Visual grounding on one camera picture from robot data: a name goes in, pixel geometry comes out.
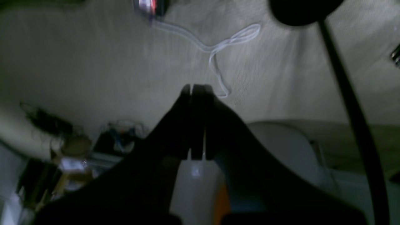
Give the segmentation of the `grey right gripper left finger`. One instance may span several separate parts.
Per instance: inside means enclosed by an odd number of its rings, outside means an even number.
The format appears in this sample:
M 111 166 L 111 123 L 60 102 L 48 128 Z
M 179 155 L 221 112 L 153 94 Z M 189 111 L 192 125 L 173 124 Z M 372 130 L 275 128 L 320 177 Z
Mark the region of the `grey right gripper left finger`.
M 155 129 L 113 168 L 83 188 L 47 204 L 36 225 L 179 225 L 169 214 L 181 160 L 202 159 L 204 128 L 193 118 L 185 85 Z

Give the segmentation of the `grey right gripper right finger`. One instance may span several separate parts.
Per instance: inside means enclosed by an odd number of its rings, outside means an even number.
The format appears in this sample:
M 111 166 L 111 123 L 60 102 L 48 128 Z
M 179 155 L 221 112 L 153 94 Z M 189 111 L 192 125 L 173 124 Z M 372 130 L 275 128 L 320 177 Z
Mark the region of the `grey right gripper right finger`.
M 232 213 L 223 224 L 364 225 L 363 212 L 300 178 L 204 86 L 205 151 L 222 170 Z

